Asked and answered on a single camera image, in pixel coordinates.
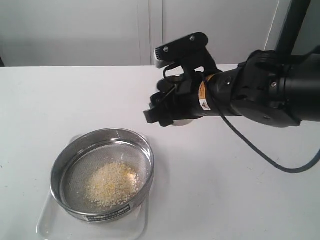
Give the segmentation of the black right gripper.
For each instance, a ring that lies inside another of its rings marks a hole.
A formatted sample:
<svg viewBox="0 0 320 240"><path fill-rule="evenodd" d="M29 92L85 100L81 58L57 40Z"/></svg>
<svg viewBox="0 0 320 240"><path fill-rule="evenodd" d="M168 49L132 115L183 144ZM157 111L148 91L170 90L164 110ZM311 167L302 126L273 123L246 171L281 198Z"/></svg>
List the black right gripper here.
<svg viewBox="0 0 320 240"><path fill-rule="evenodd" d="M202 117L198 92L205 73L196 71L200 67L210 74L221 72L207 49L162 68L163 78L156 85L157 92L150 97L149 109L143 112L148 124L167 127L174 120Z"/></svg>

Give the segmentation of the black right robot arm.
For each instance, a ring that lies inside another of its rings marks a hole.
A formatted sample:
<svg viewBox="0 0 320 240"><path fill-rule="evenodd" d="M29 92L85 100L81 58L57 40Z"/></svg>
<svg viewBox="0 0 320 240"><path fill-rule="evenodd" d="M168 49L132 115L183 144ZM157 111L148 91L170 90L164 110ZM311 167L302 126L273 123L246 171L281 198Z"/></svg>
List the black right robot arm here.
<svg viewBox="0 0 320 240"><path fill-rule="evenodd" d="M320 49L304 55L254 51L237 68L221 71L206 49L171 58L144 112L150 124L223 114L276 127L297 127L320 120Z"/></svg>

